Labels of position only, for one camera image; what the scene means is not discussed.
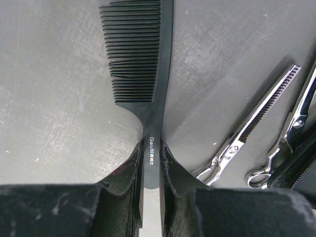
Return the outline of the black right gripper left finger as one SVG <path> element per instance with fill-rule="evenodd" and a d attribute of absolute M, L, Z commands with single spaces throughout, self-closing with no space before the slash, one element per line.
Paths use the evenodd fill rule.
<path fill-rule="evenodd" d="M 142 227 L 144 144 L 94 184 L 2 185 L 3 237 L 136 237 Z"/>

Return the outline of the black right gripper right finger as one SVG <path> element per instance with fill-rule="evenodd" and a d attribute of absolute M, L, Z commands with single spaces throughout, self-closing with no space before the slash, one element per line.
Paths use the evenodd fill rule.
<path fill-rule="evenodd" d="M 313 237 L 310 203 L 285 189 L 215 189 L 160 150 L 160 214 L 165 237 Z"/>

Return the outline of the silver straight scissors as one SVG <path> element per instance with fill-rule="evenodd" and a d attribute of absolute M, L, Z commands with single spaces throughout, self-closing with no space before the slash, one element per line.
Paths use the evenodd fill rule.
<path fill-rule="evenodd" d="M 247 173 L 246 184 L 251 189 L 265 189 L 273 173 L 273 162 L 283 151 L 292 153 L 297 146 L 299 136 L 308 118 L 308 110 L 316 91 L 316 65 L 313 64 L 297 101 L 284 123 L 280 136 L 267 153 L 267 162 L 263 167 Z"/>

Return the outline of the black zip tool case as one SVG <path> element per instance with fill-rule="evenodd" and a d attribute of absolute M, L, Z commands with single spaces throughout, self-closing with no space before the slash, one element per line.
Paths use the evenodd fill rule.
<path fill-rule="evenodd" d="M 271 175 L 268 188 L 294 189 L 316 162 L 316 134 L 309 136 Z"/>

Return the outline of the black handled comb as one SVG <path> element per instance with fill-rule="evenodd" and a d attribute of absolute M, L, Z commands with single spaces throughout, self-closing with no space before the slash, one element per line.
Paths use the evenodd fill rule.
<path fill-rule="evenodd" d="M 159 150 L 172 58 L 174 2 L 112 0 L 100 7 L 115 104 L 143 127 L 144 187 L 159 186 Z"/>

